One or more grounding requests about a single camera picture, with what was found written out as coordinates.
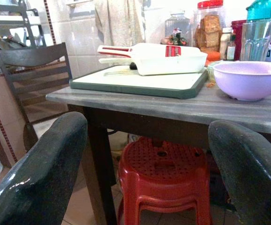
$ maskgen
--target teal lid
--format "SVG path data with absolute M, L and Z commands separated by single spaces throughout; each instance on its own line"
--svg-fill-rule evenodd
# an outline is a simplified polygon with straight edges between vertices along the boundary
M 271 19 L 271 0 L 255 0 L 246 10 L 247 20 Z

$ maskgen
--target cutting board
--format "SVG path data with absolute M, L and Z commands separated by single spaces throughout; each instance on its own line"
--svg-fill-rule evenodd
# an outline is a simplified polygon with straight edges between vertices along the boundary
M 101 90 L 169 98 L 194 98 L 208 78 L 200 73 L 141 76 L 129 66 L 114 66 L 70 80 L 74 89 Z

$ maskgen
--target white tile wall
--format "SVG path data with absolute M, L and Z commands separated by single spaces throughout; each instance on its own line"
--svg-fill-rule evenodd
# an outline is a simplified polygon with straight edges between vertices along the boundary
M 146 0 L 146 41 L 159 43 L 164 37 L 164 22 L 170 17 L 174 8 L 185 10 L 186 16 L 193 21 L 197 4 L 201 0 Z M 233 20 L 243 20 L 247 16 L 248 7 L 254 0 L 224 0 L 226 10 L 226 25 Z M 66 5 L 67 0 L 47 0 L 53 29 L 57 43 L 66 42 L 72 73 L 78 77 L 107 65 L 100 64 L 98 59 L 105 57 L 96 53 L 99 45 L 103 44 L 103 35 L 95 26 L 95 6 L 93 2 L 76 5 L 75 8 Z M 45 18 L 43 1 L 29 0 L 28 6 L 39 11 L 45 33 L 49 26 Z

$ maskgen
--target dustpan handle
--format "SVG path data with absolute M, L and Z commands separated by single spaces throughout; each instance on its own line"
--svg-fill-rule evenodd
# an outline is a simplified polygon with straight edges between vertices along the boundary
M 100 63 L 132 63 L 132 58 L 103 58 L 99 59 Z
M 129 47 L 100 45 L 97 52 L 100 54 L 131 57 Z

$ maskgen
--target white bowl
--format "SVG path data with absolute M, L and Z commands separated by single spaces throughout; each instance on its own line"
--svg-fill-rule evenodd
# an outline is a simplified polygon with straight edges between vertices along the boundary
M 256 101 L 271 95 L 271 62 L 222 62 L 213 69 L 218 87 L 232 98 Z

